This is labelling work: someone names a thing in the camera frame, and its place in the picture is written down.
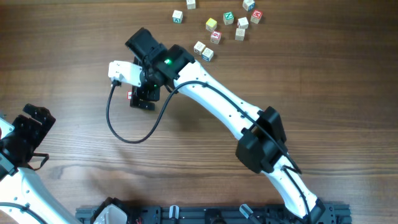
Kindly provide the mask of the red A letter block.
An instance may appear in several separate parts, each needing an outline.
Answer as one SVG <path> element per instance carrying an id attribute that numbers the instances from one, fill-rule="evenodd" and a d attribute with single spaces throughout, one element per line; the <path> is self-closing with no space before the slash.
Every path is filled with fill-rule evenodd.
<path id="1" fill-rule="evenodd" d="M 131 100 L 132 99 L 132 91 L 127 92 L 127 99 Z"/>

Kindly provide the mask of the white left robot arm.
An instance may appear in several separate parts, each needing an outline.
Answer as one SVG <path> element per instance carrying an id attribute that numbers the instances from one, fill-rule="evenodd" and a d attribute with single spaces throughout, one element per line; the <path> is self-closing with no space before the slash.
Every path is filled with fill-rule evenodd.
<path id="1" fill-rule="evenodd" d="M 26 104 L 13 123 L 1 120 L 1 210 L 18 223 L 81 223 L 47 190 L 35 169 L 33 157 L 44 165 L 48 154 L 36 148 L 55 123 L 44 107 Z"/>

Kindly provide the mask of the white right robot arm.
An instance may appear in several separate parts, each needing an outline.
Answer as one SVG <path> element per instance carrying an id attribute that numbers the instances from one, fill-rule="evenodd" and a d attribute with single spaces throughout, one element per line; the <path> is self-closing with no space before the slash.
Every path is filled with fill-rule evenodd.
<path id="1" fill-rule="evenodd" d="M 305 186 L 301 170 L 288 153 L 280 114 L 246 103 L 215 80 L 194 56 L 179 45 L 167 49 L 145 28 L 125 43 L 151 90 L 163 85 L 202 105 L 238 140 L 236 157 L 251 171 L 264 174 L 277 189 L 286 209 L 301 222 L 316 223 L 325 208 Z"/>

